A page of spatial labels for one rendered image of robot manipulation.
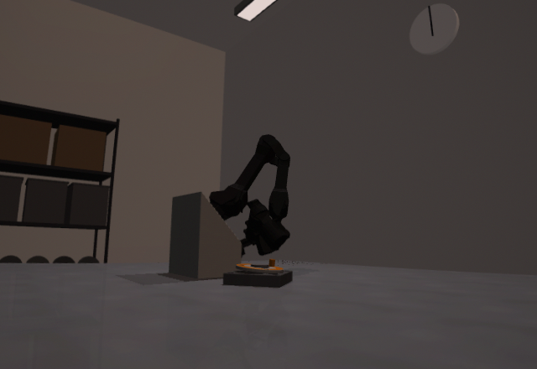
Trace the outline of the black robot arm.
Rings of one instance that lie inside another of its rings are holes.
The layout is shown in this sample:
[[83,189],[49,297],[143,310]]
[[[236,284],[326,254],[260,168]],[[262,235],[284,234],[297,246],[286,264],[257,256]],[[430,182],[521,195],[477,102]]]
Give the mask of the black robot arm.
[[[229,185],[225,190],[211,192],[209,196],[211,205],[224,221],[237,216],[240,211],[242,213],[243,208],[248,205],[250,208],[248,225],[253,230],[260,231],[260,236],[254,237],[253,242],[256,242],[258,254],[261,256],[279,250],[290,237],[290,233],[281,224],[282,219],[288,214],[289,207],[287,191],[289,162],[290,156],[284,151],[280,142],[272,135],[263,135],[258,141],[255,154],[236,183]],[[248,189],[266,163],[278,167],[268,209],[257,199],[248,202]]]

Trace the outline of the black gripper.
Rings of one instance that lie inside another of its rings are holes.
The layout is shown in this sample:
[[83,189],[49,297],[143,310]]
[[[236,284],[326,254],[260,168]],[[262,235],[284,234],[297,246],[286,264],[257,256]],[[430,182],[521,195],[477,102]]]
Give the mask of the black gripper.
[[246,235],[245,236],[246,238],[240,241],[242,243],[242,255],[245,254],[244,247],[246,247],[246,246],[248,246],[250,244],[251,245],[256,245],[256,242],[253,242],[253,239],[254,239],[254,237],[260,236],[260,234],[259,234],[260,231],[255,231],[252,228],[250,228],[249,225],[248,225],[248,221],[245,221],[245,224],[247,226],[247,229],[243,230],[243,232]]

